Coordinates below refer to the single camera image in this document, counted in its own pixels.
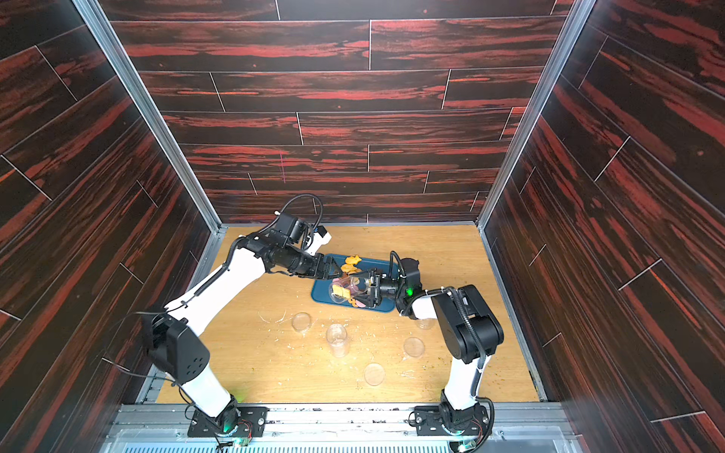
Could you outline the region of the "clear jar with yellow cookies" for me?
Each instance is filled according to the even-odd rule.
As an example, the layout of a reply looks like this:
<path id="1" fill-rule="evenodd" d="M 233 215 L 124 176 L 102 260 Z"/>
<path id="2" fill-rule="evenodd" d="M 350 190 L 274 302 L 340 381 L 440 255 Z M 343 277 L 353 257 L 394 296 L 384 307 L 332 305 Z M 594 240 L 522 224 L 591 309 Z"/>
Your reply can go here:
<path id="1" fill-rule="evenodd" d="M 357 296 L 365 296 L 367 282 L 357 276 L 340 277 L 330 283 L 329 294 L 333 303 L 349 303 L 356 308 L 363 308 L 364 303 L 357 299 Z"/>

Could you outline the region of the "clear jar with mixed cookies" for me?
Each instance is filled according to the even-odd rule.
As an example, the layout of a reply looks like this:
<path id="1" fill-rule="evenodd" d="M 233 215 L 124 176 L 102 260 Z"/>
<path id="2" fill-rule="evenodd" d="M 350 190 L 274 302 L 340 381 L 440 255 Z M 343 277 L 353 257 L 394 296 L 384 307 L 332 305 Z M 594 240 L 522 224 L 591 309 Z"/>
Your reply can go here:
<path id="1" fill-rule="evenodd" d="M 349 354 L 350 338 L 341 324 L 332 324 L 326 332 L 326 340 L 335 358 L 344 358 Z"/>

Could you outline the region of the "clear jar with pink cookie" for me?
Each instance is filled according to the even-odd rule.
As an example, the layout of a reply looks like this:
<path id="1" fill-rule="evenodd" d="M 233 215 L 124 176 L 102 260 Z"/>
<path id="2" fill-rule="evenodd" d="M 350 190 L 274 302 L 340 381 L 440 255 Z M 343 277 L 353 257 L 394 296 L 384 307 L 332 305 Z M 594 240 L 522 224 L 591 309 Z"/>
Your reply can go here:
<path id="1" fill-rule="evenodd" d="M 421 330 L 431 330 L 432 328 L 437 326 L 437 320 L 435 318 L 416 319 L 415 324 Z"/>

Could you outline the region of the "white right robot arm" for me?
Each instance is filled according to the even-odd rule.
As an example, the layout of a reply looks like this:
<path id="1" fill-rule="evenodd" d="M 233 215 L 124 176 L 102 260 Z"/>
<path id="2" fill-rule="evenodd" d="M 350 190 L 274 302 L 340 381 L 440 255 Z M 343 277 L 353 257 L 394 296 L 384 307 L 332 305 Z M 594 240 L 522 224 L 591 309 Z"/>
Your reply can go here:
<path id="1" fill-rule="evenodd" d="M 395 253 L 386 271 L 373 268 L 351 277 L 358 280 L 352 297 L 356 306 L 373 309 L 390 299 L 402 316 L 437 322 L 452 356 L 440 411 L 455 422 L 470 419 L 480 401 L 485 367 L 504 341 L 503 328 L 480 291 L 473 285 L 426 290 L 419 262 Z"/>

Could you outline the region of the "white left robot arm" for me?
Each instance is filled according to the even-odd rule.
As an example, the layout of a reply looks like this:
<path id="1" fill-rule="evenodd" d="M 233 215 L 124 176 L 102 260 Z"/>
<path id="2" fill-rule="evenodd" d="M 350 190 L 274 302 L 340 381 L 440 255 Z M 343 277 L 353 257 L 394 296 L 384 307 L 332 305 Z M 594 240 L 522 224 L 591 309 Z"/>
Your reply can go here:
<path id="1" fill-rule="evenodd" d="M 342 275 L 334 258 L 319 252 L 330 232 L 287 213 L 259 231 L 236 238 L 226 260 L 160 313 L 143 316 L 143 347 L 148 358 L 185 392 L 196 409 L 222 434 L 235 430 L 236 398 L 211 370 L 211 353 L 200 336 L 222 309 L 248 285 L 277 267 L 291 277 L 330 280 Z"/>

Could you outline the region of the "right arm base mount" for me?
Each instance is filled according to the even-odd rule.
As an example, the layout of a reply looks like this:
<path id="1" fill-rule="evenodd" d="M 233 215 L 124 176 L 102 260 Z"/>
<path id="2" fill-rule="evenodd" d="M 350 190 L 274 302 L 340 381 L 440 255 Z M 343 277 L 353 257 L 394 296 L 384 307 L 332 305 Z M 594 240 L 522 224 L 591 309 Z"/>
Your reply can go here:
<path id="1" fill-rule="evenodd" d="M 490 398 L 477 396 L 472 407 L 455 410 L 442 396 L 438 406 L 416 406 L 409 413 L 407 423 L 418 436 L 438 433 L 450 436 L 473 435 L 473 440 L 449 442 L 451 452 L 478 452 L 493 433 L 496 412 Z"/>

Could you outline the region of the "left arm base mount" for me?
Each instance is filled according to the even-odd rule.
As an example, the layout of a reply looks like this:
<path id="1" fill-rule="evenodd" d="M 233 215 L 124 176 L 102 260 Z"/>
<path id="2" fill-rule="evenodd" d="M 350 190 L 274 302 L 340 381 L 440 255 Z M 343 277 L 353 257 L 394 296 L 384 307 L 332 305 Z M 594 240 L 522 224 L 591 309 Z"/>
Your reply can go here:
<path id="1" fill-rule="evenodd" d="M 268 407 L 244 405 L 232 396 L 217 416 L 207 415 L 195 407 L 187 435 L 215 440 L 222 447 L 246 447 L 253 439 L 264 435 L 268 413 Z"/>

